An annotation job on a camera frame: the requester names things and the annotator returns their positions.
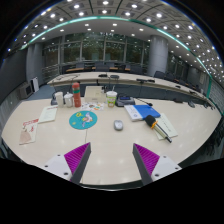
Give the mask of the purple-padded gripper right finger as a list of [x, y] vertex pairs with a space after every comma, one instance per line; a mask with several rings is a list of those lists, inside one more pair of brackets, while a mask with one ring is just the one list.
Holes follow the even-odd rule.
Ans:
[[159, 156], [136, 143], [133, 144], [133, 156], [143, 185], [148, 185], [181, 170], [181, 167], [167, 155]]

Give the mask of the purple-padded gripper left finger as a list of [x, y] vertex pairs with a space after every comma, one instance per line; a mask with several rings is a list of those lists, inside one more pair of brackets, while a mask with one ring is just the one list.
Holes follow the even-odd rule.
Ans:
[[91, 144], [86, 143], [66, 154], [52, 157], [43, 169], [74, 184], [79, 184], [90, 154]]

